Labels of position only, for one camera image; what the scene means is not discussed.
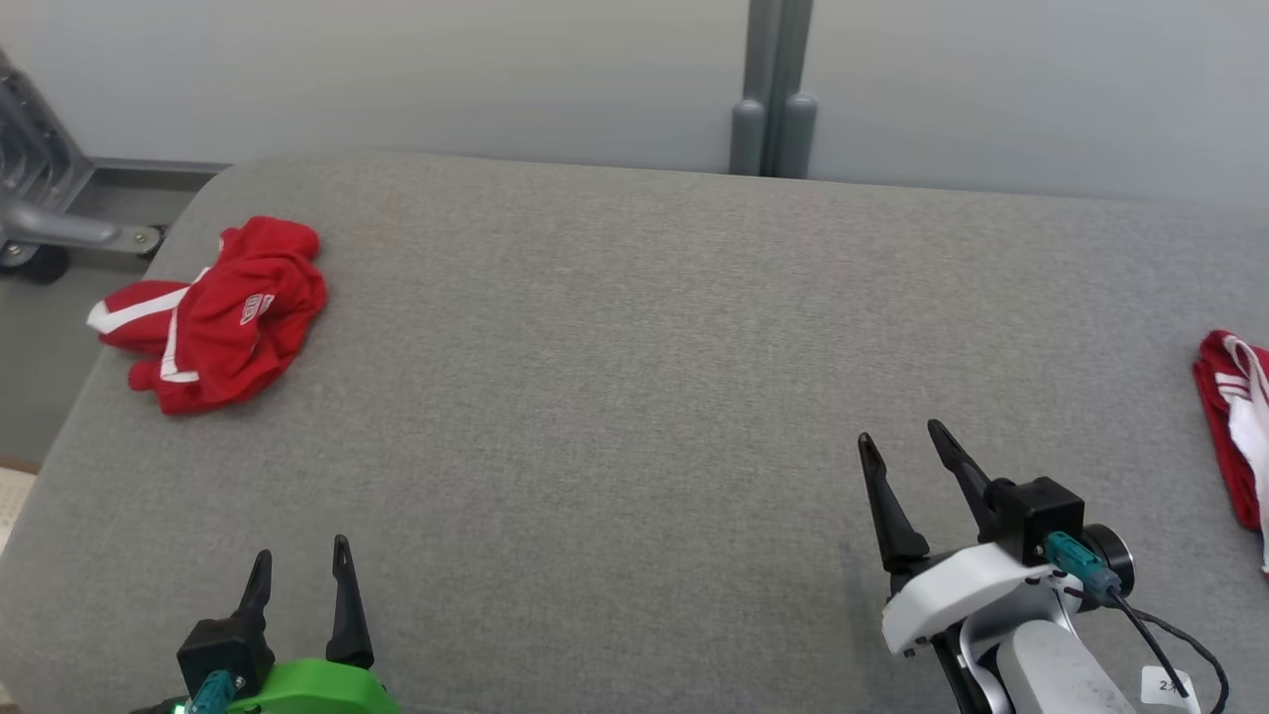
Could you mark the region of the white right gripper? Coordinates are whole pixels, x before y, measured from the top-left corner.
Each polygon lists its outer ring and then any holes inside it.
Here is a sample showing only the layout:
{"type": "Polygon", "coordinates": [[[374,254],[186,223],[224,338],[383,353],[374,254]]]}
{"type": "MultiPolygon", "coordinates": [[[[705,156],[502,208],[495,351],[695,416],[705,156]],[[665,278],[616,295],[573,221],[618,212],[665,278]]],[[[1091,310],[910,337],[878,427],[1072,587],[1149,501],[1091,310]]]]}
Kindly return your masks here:
{"type": "MultiPolygon", "coordinates": [[[[956,476],[978,525],[978,543],[997,536],[991,479],[950,432],[931,417],[926,429],[945,471],[956,476]]],[[[1060,670],[1044,646],[1074,646],[1076,580],[1056,566],[1022,566],[1001,547],[961,548],[926,566],[929,543],[907,519],[887,479],[873,438],[858,438],[860,467],[882,568],[910,578],[882,609],[882,635],[892,654],[931,651],[958,714],[1065,714],[1074,696],[1043,685],[1060,670]]]]}

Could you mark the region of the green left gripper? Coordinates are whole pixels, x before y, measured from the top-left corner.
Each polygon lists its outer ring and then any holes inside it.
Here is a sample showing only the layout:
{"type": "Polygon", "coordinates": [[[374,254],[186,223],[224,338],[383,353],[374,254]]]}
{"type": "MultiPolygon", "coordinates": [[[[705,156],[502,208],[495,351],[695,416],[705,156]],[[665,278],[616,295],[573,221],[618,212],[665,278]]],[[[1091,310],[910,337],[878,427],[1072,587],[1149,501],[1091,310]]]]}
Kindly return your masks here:
{"type": "MultiPolygon", "coordinates": [[[[272,550],[255,555],[237,606],[237,623],[245,635],[266,632],[266,606],[272,601],[272,550]]],[[[268,673],[261,691],[235,699],[228,714],[404,714],[393,695],[371,668],[376,651],[368,628],[350,542],[335,535],[332,577],[336,599],[332,634],[325,658],[283,661],[268,673]]],[[[173,705],[180,711],[184,700],[173,705]]]]}

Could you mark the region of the red shorts white stripes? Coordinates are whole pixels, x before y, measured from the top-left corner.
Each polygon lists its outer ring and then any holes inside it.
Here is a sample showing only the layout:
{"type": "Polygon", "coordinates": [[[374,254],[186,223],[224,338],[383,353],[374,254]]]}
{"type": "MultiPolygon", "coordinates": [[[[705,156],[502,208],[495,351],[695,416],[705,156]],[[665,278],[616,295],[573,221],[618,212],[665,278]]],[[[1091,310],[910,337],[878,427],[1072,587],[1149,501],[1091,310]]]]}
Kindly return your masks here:
{"type": "Polygon", "coordinates": [[[100,342],[140,354],[132,392],[169,417],[246,403],[279,380],[327,304],[311,227],[254,216],[220,235],[216,263],[193,282],[143,280],[91,307],[100,342]]]}

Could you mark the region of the red white basketball jersey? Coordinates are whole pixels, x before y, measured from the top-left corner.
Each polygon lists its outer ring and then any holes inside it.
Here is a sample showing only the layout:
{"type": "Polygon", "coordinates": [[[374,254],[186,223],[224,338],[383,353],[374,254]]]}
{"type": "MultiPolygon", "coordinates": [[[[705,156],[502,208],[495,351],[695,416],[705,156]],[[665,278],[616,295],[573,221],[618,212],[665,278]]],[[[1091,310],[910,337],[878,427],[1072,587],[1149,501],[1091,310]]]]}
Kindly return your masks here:
{"type": "Polygon", "coordinates": [[[1233,517],[1263,538],[1260,568],[1269,580],[1269,351],[1214,330],[1192,372],[1233,517]]]}

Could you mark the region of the grey fabric sofa seat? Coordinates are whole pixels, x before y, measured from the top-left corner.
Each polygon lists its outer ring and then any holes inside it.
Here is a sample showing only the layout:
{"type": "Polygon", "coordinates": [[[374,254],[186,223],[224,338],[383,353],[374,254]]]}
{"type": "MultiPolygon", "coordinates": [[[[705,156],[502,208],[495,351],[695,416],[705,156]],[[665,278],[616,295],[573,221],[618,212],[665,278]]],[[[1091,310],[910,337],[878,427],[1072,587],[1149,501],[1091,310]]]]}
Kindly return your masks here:
{"type": "Polygon", "coordinates": [[[261,548],[269,646],[322,654],[338,534],[409,711],[953,711],[930,652],[884,647],[857,451],[933,550],[970,545],[931,417],[1082,497],[1129,601],[1269,714],[1269,580],[1192,378],[1211,330],[1269,347],[1263,213],[325,153],[211,180],[151,276],[253,216],[316,230],[327,307],[214,413],[100,354],[0,557],[25,714],[181,691],[261,548]]]}

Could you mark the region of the grey partition post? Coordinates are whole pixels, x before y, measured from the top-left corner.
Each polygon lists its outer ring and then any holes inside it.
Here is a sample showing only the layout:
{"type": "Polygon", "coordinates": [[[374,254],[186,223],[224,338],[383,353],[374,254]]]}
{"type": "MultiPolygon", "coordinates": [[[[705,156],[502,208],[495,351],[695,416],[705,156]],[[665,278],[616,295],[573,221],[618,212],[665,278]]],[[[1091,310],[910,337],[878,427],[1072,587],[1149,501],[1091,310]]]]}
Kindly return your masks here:
{"type": "Polygon", "coordinates": [[[749,0],[727,172],[806,179],[819,103],[802,89],[813,0],[749,0]]]}

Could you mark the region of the grey metal cart frame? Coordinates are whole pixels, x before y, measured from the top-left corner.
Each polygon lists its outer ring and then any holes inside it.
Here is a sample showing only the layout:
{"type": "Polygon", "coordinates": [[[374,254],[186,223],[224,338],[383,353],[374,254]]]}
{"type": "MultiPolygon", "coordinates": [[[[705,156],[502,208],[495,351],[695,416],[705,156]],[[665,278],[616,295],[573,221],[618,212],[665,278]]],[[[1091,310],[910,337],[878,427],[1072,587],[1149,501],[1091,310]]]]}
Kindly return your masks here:
{"type": "Polygon", "coordinates": [[[168,226],[69,212],[94,172],[41,91],[0,49],[0,275],[53,284],[74,249],[154,259],[168,226]]]}

